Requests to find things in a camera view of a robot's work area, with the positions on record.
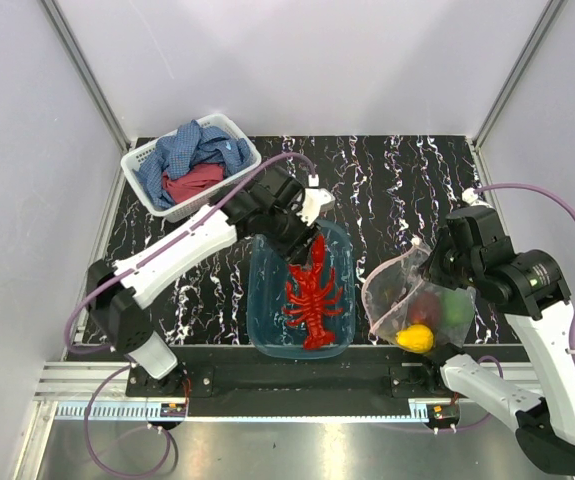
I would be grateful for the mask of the red fake lobster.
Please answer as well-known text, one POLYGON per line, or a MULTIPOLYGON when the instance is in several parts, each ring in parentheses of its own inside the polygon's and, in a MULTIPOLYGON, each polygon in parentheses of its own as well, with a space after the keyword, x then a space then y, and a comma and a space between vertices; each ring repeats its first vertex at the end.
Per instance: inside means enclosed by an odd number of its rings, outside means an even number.
POLYGON ((305 350, 313 351, 331 345, 336 335, 324 326, 326 317, 335 317, 343 313, 336 304, 343 294, 342 287, 335 287, 336 269, 329 268, 329 278, 323 281, 323 270, 327 259, 327 246, 323 236, 323 266, 308 268, 288 265, 291 279, 285 283, 285 295, 288 306, 283 313, 289 316, 285 321, 288 327, 305 325, 306 338, 302 343, 305 350))

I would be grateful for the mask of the clear zip top bag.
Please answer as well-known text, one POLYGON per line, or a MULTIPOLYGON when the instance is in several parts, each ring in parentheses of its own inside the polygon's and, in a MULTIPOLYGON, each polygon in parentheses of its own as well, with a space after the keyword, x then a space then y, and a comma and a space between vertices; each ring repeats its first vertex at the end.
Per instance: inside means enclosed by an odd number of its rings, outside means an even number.
MULTIPOLYGON (((414 237, 408 251, 382 263, 367 277, 362 286, 361 299, 372 335, 401 348, 396 343, 396 334, 413 325, 408 319, 408 309, 416 297, 423 292, 431 292, 440 300, 441 295, 450 290, 421 278, 419 267, 429 254, 429 247, 420 238, 414 237)), ((433 349, 448 343, 461 347, 474 321, 475 290, 456 290, 468 292, 474 307, 474 316, 468 324, 447 326, 442 323, 441 309, 440 320, 433 326, 427 326, 434 333, 433 349)))

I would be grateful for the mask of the yellow fake fruit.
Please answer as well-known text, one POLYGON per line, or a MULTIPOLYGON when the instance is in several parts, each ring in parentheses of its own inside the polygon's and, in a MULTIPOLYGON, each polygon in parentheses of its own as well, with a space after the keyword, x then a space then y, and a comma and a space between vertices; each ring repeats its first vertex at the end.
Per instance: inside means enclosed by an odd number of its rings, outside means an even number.
POLYGON ((424 354, 434 347, 434 333, 423 324, 413 324, 396 334, 396 343, 406 351, 424 354))

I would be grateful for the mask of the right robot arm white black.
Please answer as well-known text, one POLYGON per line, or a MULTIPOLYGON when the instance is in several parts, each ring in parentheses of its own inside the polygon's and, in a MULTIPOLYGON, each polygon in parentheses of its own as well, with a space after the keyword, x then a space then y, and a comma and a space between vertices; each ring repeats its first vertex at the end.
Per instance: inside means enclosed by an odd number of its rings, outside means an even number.
POLYGON ((515 252, 497 212, 483 204, 447 215, 421 273, 436 286, 472 287, 505 314, 541 388, 524 390, 446 344, 426 355, 424 390, 467 397, 514 433, 539 470, 575 477, 575 304, 558 263, 541 250, 515 252))

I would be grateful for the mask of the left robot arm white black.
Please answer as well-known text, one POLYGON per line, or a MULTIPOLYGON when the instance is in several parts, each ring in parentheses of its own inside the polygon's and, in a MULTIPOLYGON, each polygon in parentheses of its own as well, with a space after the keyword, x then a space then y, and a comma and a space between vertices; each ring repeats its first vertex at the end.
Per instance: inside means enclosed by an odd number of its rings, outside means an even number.
POLYGON ((260 235, 286 263, 313 257, 317 220, 333 195, 317 176, 306 183, 280 167, 228 188, 172 233, 127 259, 99 260, 87 270, 86 310, 109 345, 144 370, 163 396, 182 386, 178 357, 146 317, 147 308, 173 282, 203 260, 240 240, 260 235))

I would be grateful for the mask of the green fake vegetable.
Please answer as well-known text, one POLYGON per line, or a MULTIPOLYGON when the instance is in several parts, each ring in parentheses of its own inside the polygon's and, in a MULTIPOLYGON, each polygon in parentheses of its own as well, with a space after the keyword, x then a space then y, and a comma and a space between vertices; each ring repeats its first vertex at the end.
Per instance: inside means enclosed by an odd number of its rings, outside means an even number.
POLYGON ((474 316, 474 307, 467 291, 447 290, 440 297, 442 323, 447 326, 468 324, 474 316))

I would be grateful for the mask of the red fake apple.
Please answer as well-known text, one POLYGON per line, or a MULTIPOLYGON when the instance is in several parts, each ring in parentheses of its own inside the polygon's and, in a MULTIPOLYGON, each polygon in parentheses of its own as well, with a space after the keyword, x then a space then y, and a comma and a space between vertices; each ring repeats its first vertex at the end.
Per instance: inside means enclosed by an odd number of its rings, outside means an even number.
POLYGON ((440 315, 440 300, 431 292, 418 295, 408 309, 408 319, 412 324, 433 326, 440 320, 440 315))

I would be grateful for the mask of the blue plastic container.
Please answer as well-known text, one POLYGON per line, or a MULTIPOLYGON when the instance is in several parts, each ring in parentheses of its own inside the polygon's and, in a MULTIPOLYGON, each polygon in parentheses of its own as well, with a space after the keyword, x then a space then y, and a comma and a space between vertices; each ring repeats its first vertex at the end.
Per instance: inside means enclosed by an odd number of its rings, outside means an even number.
POLYGON ((289 265, 264 237, 253 242, 247 333, 261 353, 289 360, 342 353, 356 329, 354 260, 349 235, 320 220, 306 265, 289 265))

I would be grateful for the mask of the red cloth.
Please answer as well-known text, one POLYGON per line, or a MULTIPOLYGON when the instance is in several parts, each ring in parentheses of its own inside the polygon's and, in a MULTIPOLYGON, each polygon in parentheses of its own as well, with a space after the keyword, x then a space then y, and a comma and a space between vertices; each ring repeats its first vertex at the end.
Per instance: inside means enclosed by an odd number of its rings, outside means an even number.
POLYGON ((171 205, 176 205, 217 185, 223 179, 224 167, 220 164, 197 164, 186 175, 177 179, 171 179, 167 173, 164 173, 162 176, 163 199, 171 205))

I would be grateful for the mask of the blue patterned cloth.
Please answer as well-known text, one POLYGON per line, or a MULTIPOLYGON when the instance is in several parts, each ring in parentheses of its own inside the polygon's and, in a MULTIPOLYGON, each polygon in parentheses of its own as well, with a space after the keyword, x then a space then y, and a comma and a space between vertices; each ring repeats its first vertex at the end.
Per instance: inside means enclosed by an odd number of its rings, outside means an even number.
POLYGON ((177 179, 201 163, 222 165, 225 180, 252 165, 251 148, 246 140, 236 139, 218 126, 201 126, 193 120, 159 138, 135 177, 153 206, 167 210, 175 205, 163 199, 163 174, 177 179))

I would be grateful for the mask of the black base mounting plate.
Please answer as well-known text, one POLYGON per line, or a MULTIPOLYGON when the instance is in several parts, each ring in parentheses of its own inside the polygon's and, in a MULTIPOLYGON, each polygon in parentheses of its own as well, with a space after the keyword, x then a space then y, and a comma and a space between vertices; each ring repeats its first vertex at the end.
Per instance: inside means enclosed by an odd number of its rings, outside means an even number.
POLYGON ((134 368, 127 394, 171 398, 187 392, 192 398, 210 398, 238 391, 368 390, 401 396, 436 385, 420 364, 221 363, 181 365, 161 380, 134 368))

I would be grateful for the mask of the white plastic basket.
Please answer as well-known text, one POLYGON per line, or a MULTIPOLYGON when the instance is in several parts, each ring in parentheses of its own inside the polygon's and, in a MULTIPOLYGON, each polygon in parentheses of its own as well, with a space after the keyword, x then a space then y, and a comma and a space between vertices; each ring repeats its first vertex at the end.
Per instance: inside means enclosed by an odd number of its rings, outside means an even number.
POLYGON ((211 114, 132 150, 120 165, 148 213, 178 222, 260 163, 242 130, 227 116, 211 114))

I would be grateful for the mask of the aluminium frame rail front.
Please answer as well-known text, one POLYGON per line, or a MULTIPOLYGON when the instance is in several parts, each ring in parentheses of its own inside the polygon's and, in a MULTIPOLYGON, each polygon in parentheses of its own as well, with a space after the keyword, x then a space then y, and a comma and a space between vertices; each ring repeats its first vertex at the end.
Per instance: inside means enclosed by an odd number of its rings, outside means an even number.
POLYGON ((127 362, 47 362, 42 370, 35 400, 88 400, 96 388, 110 375, 126 367, 113 377, 101 391, 101 399, 120 399, 129 383, 127 362))

